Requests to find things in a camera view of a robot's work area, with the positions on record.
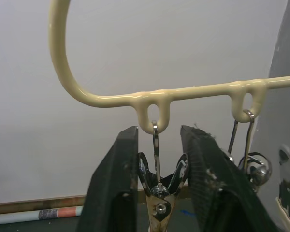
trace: metal hook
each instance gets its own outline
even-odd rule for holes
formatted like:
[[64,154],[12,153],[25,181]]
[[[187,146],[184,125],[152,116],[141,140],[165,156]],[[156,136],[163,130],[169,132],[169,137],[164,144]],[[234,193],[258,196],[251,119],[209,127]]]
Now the metal hook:
[[159,195],[162,194],[162,183],[161,183],[161,173],[160,173],[160,156],[159,156],[159,136],[158,136],[158,126],[156,121],[152,121],[153,124],[153,143],[154,143],[154,157],[155,157],[155,169],[157,177],[157,185],[159,190]]
[[[250,137],[251,137],[252,128],[253,128],[253,125],[255,123],[255,115],[250,110],[247,110],[247,109],[244,109],[243,112],[248,114],[248,116],[250,118],[250,124],[249,124],[247,137],[246,137],[245,153],[244,153],[244,165],[243,165],[243,170],[244,170],[245,173],[247,173],[248,148],[249,148],[249,145],[250,145]],[[236,132],[237,132],[237,127],[238,127],[238,121],[235,120],[234,121],[233,130],[232,130],[232,136],[231,136],[231,140],[230,140],[230,144],[229,144],[229,149],[228,149],[228,152],[230,154],[232,152],[233,143],[234,143],[235,135],[236,135]]]
[[231,140],[230,140],[230,145],[229,145],[229,149],[228,152],[231,154],[232,152],[232,148],[233,148],[233,143],[234,143],[234,139],[235,139],[235,135],[236,135],[236,131],[237,131],[237,126],[238,126],[238,121],[234,121],[234,126],[233,126],[233,131],[232,131],[232,135],[231,135]]
[[248,114],[248,116],[250,118],[250,124],[248,127],[247,137],[246,137],[244,165],[243,165],[243,171],[244,171],[244,173],[247,173],[248,150],[249,150],[249,145],[250,145],[250,137],[251,137],[252,128],[253,128],[253,125],[255,124],[255,115],[250,110],[244,109],[243,111],[244,111],[244,113]]

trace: hanger bar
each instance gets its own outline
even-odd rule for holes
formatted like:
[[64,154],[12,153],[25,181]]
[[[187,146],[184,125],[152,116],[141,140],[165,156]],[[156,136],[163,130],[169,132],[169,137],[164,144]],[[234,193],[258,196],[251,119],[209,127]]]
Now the hanger bar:
[[95,95],[79,86],[68,65],[65,34],[69,5],[70,0],[52,0],[49,19],[50,54],[62,86],[76,100],[89,106],[99,108],[132,106],[137,112],[140,127],[149,134],[153,134],[153,125],[148,119],[147,110],[152,104],[157,105],[159,108],[158,133],[163,132],[169,124],[170,104],[172,101],[219,95],[229,95],[231,97],[234,119],[245,123],[250,120],[249,116],[243,112],[243,101],[247,93],[250,93],[253,98],[250,111],[255,116],[258,116],[268,89],[290,87],[290,76],[286,76],[236,81],[210,86],[160,89],[114,96]]

